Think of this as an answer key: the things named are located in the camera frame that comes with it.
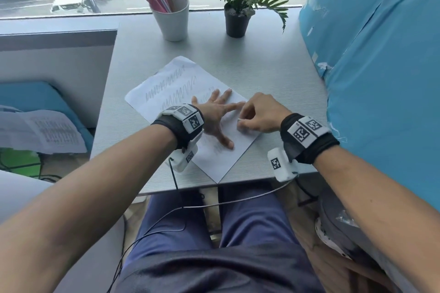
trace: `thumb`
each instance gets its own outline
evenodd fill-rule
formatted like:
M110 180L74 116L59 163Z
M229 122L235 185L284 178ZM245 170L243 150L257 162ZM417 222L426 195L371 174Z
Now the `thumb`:
M237 122L237 128L259 131L260 124L258 122L258 119L255 117L252 119L239 119L239 121Z

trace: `pen holder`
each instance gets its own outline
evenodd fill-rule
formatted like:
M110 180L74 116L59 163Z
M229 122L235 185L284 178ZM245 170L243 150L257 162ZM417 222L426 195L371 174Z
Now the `pen holder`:
M173 0L174 12L161 13L153 11L157 24L161 29L164 39L178 42L188 36L189 0Z

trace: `forearm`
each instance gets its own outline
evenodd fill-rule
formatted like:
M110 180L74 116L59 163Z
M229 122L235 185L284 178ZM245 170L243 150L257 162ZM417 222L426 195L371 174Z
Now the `forearm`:
M37 196L0 227L0 241L8 243L7 249L0 247L2 277L5 278L3 274L8 271L5 268L10 266L8 258L15 259L13 264L19 267L17 257L25 257L29 264L35 260L39 264L34 266L59 271L60 280L69 267L116 223L175 147L176 138L169 129L161 125L149 126L107 149ZM28 258L22 255L25 250L32 251ZM51 291L50 287L46 289L34 291Z
M314 166L373 244L420 291L438 292L440 214L410 190L339 146L322 152Z

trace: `black plant pot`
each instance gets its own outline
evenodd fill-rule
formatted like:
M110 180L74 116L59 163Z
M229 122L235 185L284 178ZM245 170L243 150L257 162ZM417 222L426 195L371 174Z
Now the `black plant pot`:
M233 38L240 38L246 34L249 16L231 12L232 7L229 4L224 6L224 16L226 18L226 34Z

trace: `white car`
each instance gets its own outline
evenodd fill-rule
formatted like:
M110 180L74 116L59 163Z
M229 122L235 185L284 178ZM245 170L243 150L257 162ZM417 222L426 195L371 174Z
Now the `white car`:
M56 15L68 15L92 12L85 6L85 0L54 0L51 13Z

